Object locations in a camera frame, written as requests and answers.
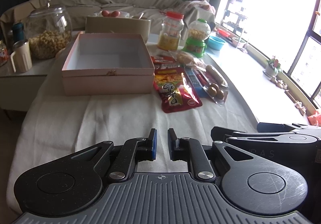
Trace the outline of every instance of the sofa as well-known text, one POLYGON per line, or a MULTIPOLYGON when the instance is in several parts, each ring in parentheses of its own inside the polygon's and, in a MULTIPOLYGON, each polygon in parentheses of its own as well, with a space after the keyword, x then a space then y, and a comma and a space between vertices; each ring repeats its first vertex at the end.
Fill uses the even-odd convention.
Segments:
MULTIPOLYGON (((0 17, 0 25, 6 39, 8 31, 15 22, 26 22, 34 9, 44 7, 47 0, 29 0, 7 10, 0 17)), ((185 8, 183 0, 50 0, 51 5, 64 5, 71 17, 73 30, 84 30, 86 16, 101 10, 119 10, 130 13, 131 16, 144 13, 144 17, 151 20, 150 32, 158 34, 162 29, 161 23, 166 11, 179 11, 184 14, 185 27, 181 33, 186 39, 189 24, 202 18, 214 22, 214 14, 200 7, 185 8)))

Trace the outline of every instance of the window frame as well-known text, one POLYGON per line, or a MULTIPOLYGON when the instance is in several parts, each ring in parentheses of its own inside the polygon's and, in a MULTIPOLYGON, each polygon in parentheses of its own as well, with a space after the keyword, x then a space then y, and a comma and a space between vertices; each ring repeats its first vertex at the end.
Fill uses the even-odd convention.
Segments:
MULTIPOLYGON (((294 68, 296 67, 302 52, 304 50, 304 47, 306 46, 306 43, 308 41, 308 38, 311 38, 313 40, 315 40, 317 43, 319 43, 321 45, 321 36, 319 34, 317 34, 316 32, 313 31, 314 25, 316 23, 317 20, 317 11, 321 11, 321 0, 316 0, 316 4, 314 7, 314 12, 312 14, 312 18, 308 27, 308 30, 306 32, 306 35, 302 41, 301 47, 299 48, 296 57, 294 58, 293 63, 291 64, 288 72, 284 72, 284 74, 286 74, 286 76, 304 93, 304 95, 309 99, 309 101, 314 105, 315 108, 321 108, 319 107, 319 105, 315 102, 315 97, 318 95, 318 93, 321 91, 321 82, 319 83, 318 87, 315 89, 314 93, 312 94, 312 96, 309 96, 299 85, 298 83, 292 78, 292 72, 294 70, 294 68)), ((255 50, 257 50, 259 53, 261 53, 262 55, 264 55, 267 59, 270 59, 270 57, 268 57, 265 53, 261 52, 259 49, 257 49, 255 46, 253 46, 251 43, 248 43, 251 47, 253 47, 255 50)))

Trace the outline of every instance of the red jar lid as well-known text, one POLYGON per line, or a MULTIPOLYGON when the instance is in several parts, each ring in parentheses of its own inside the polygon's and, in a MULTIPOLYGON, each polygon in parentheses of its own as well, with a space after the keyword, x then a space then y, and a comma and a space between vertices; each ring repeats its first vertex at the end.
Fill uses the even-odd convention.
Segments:
POLYGON ((167 11, 166 16, 168 16, 170 18, 174 18, 174 19, 183 19, 184 18, 184 15, 182 15, 181 13, 176 13, 176 12, 172 12, 172 11, 167 11))

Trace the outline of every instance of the mug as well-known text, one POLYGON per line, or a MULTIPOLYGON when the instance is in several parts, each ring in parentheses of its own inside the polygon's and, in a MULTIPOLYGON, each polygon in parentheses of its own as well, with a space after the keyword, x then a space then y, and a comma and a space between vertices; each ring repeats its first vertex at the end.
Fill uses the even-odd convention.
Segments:
POLYGON ((31 62, 30 49, 28 40, 20 40, 13 47, 13 53, 10 55, 10 61, 13 71, 17 70, 24 73, 33 66, 31 62))

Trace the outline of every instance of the white flower pot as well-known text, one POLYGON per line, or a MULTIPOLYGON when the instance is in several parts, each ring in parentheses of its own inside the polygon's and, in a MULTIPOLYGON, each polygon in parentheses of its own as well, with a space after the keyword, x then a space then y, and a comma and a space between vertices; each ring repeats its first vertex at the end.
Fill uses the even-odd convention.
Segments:
POLYGON ((274 69, 272 69, 269 65, 266 65, 265 74, 270 77, 273 77, 273 76, 275 77, 278 73, 276 73, 274 69))

